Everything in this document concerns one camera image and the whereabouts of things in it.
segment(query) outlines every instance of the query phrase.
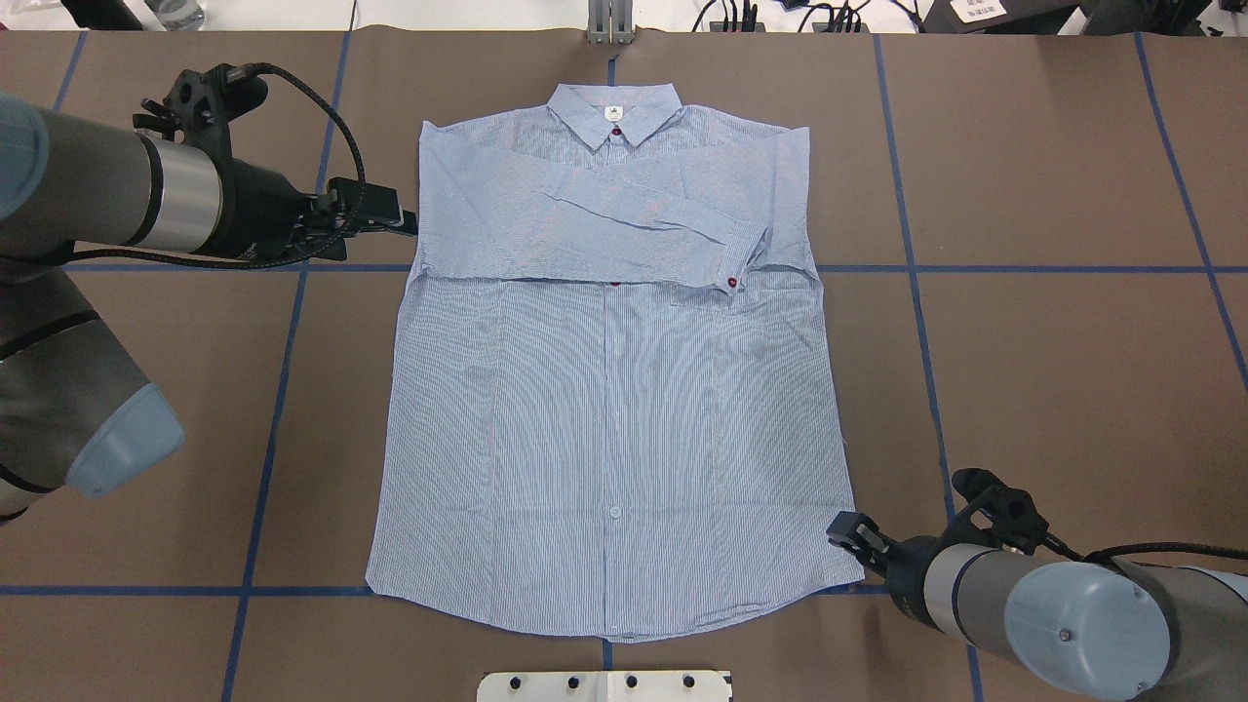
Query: robotic arm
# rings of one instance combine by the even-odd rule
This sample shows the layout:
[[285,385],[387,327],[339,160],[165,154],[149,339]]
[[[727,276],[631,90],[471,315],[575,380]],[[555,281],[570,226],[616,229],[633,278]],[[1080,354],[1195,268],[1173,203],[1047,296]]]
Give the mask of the robotic arm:
[[[966,507],[940,537],[895,541],[841,512],[829,542],[885,578],[907,617],[1097,700],[1212,702],[1248,695],[1248,577],[1138,565],[1127,553],[1227,548],[1156,543],[1080,556],[1031,496],[991,472],[953,473]],[[972,523],[976,513],[991,526]],[[1036,558],[1038,546],[1071,558]]]
[[[358,180],[305,195],[233,157],[228,122],[265,101],[263,74],[334,120]],[[61,264],[125,255],[250,270],[344,260],[344,240],[358,231],[416,235],[397,194],[364,182],[337,112],[277,66],[182,71],[163,101],[142,106],[135,127],[151,136],[0,94],[0,523],[61,485],[105,495],[182,442],[168,402]],[[107,249],[75,252],[75,240]]]

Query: blue button-up shirt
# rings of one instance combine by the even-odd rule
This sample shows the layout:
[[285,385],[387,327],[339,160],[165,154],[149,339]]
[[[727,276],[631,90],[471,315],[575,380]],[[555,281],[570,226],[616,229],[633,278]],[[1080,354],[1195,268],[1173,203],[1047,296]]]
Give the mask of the blue button-up shirt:
[[861,578],[807,130],[560,85],[426,124],[419,170],[376,592],[645,641]]

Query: white label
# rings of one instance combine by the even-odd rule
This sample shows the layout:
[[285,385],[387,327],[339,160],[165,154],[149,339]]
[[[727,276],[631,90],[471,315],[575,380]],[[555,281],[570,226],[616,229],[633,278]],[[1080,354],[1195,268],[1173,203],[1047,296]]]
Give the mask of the white label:
[[1006,14],[1001,0],[950,0],[948,4],[965,24],[1000,17]]

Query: folded sleeve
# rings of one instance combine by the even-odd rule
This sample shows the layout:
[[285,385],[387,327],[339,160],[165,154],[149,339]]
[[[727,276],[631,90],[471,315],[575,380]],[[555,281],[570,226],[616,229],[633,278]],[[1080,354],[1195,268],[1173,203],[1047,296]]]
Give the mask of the folded sleeve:
[[428,122],[421,132],[419,265],[429,275],[675,282],[731,295],[765,232],[620,177],[479,146]]

